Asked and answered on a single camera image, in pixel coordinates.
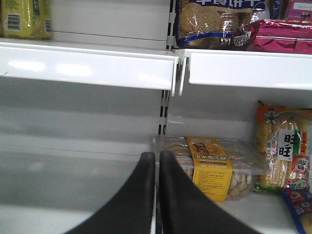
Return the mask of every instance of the red logo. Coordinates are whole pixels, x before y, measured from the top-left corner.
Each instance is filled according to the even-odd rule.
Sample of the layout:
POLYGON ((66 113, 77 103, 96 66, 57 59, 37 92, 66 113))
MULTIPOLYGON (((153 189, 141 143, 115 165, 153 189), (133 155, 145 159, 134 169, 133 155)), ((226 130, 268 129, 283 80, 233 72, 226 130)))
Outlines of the red logo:
POLYGON ((306 196, 304 196, 304 193, 297 192, 297 191, 290 191, 290 198, 292 202, 304 202, 306 201, 306 196))

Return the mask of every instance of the black plastic part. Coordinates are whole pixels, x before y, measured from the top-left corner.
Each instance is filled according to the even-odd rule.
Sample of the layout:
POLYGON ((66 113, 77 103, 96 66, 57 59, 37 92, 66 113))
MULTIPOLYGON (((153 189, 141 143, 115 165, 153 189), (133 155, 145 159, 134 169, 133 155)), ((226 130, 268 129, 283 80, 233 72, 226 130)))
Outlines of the black plastic part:
POLYGON ((260 234, 208 199, 184 173, 172 152, 160 153, 159 170, 164 234, 260 234))
POLYGON ((145 152, 114 197, 66 234, 149 234, 154 191, 155 155, 145 152))

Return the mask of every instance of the barcode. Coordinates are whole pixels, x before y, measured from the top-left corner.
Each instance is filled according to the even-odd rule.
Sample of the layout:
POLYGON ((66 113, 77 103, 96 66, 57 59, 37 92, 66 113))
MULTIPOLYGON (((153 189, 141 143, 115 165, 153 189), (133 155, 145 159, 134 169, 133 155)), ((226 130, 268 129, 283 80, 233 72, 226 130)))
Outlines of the barcode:
POLYGON ((8 14, 7 26, 8 26, 8 30, 21 31, 20 15, 8 14))
POLYGON ((46 33, 52 33, 51 21, 49 19, 45 20, 45 32, 46 33))

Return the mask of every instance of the yellow label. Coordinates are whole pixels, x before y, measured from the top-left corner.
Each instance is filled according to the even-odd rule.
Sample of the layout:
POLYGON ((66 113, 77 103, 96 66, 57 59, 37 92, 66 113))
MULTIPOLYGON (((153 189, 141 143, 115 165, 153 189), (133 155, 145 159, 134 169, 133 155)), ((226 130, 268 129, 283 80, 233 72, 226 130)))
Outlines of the yellow label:
POLYGON ((233 168, 220 142, 209 137, 186 137, 194 161, 193 182, 211 200, 224 201, 233 168))

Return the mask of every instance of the yellow package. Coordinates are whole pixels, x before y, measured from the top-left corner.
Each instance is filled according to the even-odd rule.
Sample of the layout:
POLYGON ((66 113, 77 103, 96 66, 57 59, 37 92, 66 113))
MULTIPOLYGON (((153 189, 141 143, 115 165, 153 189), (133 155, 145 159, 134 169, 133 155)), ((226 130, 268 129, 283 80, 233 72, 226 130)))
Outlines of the yellow package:
POLYGON ((5 38, 42 39, 39 0, 2 0, 1 25, 5 38))
POLYGON ((269 164, 269 171, 259 177, 256 191, 309 188, 311 120, 311 110, 259 107, 256 149, 269 164))
POLYGON ((233 168, 221 144, 215 138, 186 137, 194 161, 193 182, 211 200, 227 197, 233 168))
POLYGON ((42 39, 52 39, 52 27, 51 27, 51 4, 50 0, 40 1, 41 19, 43 23, 42 39))

